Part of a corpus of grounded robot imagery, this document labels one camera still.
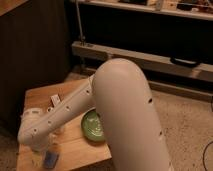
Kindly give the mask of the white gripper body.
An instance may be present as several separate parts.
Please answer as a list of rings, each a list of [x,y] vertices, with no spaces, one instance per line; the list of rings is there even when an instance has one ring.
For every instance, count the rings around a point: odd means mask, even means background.
[[[43,160],[46,152],[50,149],[51,143],[35,144],[30,147],[33,160]]]

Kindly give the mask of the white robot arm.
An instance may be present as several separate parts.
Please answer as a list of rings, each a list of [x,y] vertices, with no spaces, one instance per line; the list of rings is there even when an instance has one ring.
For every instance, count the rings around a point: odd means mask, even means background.
[[[18,142],[41,151],[50,133],[91,108],[100,117],[116,171],[175,171],[147,78],[122,58],[104,62],[50,112],[23,112]]]

